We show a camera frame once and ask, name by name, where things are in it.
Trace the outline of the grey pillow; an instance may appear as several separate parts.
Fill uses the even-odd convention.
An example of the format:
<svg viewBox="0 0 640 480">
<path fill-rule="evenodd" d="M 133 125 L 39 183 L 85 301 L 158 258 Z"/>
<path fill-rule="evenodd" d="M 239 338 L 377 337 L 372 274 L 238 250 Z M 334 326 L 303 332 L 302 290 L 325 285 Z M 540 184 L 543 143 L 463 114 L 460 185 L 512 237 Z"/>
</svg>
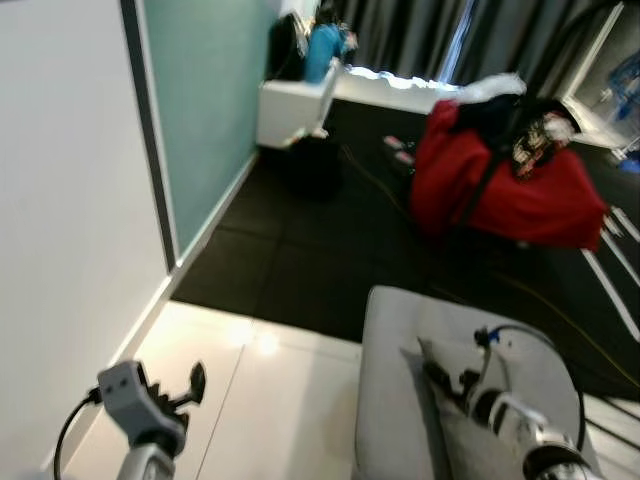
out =
<svg viewBox="0 0 640 480">
<path fill-rule="evenodd" d="M 466 408 L 457 406 L 454 396 L 460 392 L 458 375 L 468 369 L 480 370 L 481 348 L 460 340 L 417 339 L 420 362 L 434 361 L 452 375 L 454 390 L 439 390 L 426 383 L 440 439 L 444 443 L 453 480 L 525 480 L 522 461 L 511 445 L 492 430 L 471 419 Z"/>
</svg>

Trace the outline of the white metal rails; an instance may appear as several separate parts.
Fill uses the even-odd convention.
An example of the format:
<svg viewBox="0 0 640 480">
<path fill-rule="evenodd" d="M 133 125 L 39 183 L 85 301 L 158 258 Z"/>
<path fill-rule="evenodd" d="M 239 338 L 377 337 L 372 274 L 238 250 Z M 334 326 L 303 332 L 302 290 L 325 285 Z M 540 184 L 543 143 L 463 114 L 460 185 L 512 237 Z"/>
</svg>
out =
<svg viewBox="0 0 640 480">
<path fill-rule="evenodd" d="M 640 230 L 626 211 L 609 206 L 595 250 L 580 250 L 582 259 L 613 303 L 628 334 L 640 340 L 640 278 L 635 262 L 639 259 Z"/>
</svg>

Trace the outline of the red fabric bag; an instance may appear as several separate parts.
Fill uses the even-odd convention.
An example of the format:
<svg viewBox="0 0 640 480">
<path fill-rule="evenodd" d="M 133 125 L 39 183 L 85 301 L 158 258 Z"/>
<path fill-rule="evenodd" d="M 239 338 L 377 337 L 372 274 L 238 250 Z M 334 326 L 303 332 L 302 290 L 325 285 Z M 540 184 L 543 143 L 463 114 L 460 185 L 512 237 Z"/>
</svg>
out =
<svg viewBox="0 0 640 480">
<path fill-rule="evenodd" d="M 466 227 L 541 247 L 598 250 L 607 206 L 570 148 L 525 178 L 499 166 L 467 221 L 462 214 L 480 187 L 493 151 L 480 129 L 466 125 L 463 106 L 438 102 L 416 147 L 408 211 L 425 236 Z"/>
</svg>

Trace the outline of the pink slippers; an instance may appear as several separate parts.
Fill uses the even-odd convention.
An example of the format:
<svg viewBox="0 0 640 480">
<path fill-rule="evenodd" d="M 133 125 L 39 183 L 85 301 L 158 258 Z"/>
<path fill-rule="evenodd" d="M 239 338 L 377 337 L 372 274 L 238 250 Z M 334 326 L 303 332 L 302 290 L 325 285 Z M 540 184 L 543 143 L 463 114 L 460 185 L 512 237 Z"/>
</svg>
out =
<svg viewBox="0 0 640 480">
<path fill-rule="evenodd" d="M 381 142 L 383 142 L 385 151 L 392 159 L 393 164 L 401 169 L 402 172 L 411 175 L 415 170 L 415 155 L 413 155 L 415 142 L 404 141 L 401 138 L 390 136 L 390 134 L 384 136 Z"/>
</svg>

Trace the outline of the patterned cloth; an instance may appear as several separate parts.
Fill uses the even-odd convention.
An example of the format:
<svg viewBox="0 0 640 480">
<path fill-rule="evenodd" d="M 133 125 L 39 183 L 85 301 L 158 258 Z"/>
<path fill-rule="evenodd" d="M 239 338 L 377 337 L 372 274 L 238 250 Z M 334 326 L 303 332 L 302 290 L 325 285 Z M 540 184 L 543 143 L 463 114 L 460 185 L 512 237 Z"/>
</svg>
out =
<svg viewBox="0 0 640 480">
<path fill-rule="evenodd" d="M 529 179 L 536 168 L 547 165 L 579 133 L 580 128 L 571 115 L 562 111 L 541 114 L 532 120 L 512 148 L 513 175 L 520 180 Z"/>
</svg>

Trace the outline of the black garment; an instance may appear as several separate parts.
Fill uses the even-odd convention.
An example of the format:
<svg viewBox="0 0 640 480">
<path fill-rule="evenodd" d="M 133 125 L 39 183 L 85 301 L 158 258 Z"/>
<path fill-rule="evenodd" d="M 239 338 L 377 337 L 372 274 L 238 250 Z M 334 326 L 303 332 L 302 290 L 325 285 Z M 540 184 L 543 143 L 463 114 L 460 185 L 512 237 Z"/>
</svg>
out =
<svg viewBox="0 0 640 480">
<path fill-rule="evenodd" d="M 474 133 L 489 150 L 503 150 L 504 143 L 521 137 L 547 114 L 556 114 L 570 124 L 570 134 L 582 132 L 579 120 L 558 99 L 531 99 L 521 93 L 503 93 L 484 102 L 467 102 L 456 109 L 451 133 Z"/>
</svg>

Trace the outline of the white window sill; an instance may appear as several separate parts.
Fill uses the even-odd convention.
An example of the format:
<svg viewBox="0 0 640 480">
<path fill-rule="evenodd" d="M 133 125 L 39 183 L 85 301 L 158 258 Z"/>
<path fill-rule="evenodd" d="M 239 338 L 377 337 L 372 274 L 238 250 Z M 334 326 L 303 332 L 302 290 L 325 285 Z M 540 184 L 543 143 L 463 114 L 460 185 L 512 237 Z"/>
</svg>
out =
<svg viewBox="0 0 640 480">
<path fill-rule="evenodd" d="M 389 72 L 347 67 L 335 78 L 333 97 L 378 108 L 426 115 L 434 109 L 436 101 L 453 99 L 460 91 L 461 87 L 434 79 L 406 79 Z"/>
</svg>

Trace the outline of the white cloth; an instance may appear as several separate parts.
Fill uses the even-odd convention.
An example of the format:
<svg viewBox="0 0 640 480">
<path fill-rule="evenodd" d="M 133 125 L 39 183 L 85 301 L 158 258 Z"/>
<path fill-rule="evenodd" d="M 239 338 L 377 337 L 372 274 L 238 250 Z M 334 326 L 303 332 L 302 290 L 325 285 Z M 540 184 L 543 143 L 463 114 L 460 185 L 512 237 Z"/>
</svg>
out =
<svg viewBox="0 0 640 480">
<path fill-rule="evenodd" d="M 458 104 L 477 104 L 477 102 L 492 101 L 504 95 L 524 95 L 526 90 L 526 83 L 518 74 L 499 73 L 476 79 L 475 82 L 458 88 L 454 92 L 454 100 Z"/>
</svg>

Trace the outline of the white shelf unit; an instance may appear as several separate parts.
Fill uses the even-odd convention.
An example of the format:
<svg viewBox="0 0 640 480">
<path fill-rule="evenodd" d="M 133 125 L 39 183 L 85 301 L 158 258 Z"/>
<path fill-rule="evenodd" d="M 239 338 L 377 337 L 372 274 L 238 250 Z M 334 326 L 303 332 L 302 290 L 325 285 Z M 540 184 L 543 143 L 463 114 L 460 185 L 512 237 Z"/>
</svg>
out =
<svg viewBox="0 0 640 480">
<path fill-rule="evenodd" d="M 575 140 L 626 155 L 639 148 L 637 74 L 639 5 L 621 3 L 588 24 L 580 56 L 562 100 L 580 124 Z"/>
</svg>

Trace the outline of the dark grey curtains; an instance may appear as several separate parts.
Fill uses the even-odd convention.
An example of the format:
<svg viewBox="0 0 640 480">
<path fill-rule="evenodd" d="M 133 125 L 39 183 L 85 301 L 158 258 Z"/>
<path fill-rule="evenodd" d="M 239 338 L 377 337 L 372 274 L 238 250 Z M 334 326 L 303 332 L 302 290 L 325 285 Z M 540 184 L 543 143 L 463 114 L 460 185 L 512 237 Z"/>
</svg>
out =
<svg viewBox="0 0 640 480">
<path fill-rule="evenodd" d="M 462 86 L 513 73 L 553 95 L 599 24 L 632 0 L 320 0 L 356 33 L 347 64 Z"/>
</svg>

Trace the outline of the black bag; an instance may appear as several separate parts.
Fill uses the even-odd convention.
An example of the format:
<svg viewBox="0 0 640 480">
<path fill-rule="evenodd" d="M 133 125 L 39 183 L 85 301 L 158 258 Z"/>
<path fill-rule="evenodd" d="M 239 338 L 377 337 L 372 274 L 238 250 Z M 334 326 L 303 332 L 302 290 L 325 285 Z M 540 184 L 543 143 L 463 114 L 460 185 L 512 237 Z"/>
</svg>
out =
<svg viewBox="0 0 640 480">
<path fill-rule="evenodd" d="M 305 77 L 305 33 L 296 13 L 282 15 L 269 29 L 265 81 L 302 81 Z"/>
</svg>

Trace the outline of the dark door frame strip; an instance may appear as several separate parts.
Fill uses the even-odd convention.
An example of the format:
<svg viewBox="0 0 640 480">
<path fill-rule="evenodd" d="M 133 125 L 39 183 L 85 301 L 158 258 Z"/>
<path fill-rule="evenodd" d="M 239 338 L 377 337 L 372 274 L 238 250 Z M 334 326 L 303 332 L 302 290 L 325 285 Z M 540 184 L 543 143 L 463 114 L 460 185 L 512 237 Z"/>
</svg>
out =
<svg viewBox="0 0 640 480">
<path fill-rule="evenodd" d="M 148 58 L 145 12 L 143 12 L 145 1 L 116 0 L 116 3 L 119 5 L 120 15 L 122 15 L 125 46 L 127 46 L 129 64 L 131 64 L 134 100 L 136 100 L 137 113 L 140 116 L 148 178 L 150 178 L 152 197 L 154 197 L 165 269 L 169 273 L 174 273 L 179 265 L 180 252 L 173 218 L 169 180 L 166 177 L 163 133 L 161 133 L 155 102 L 154 78 L 151 76 L 151 63 Z"/>
</svg>

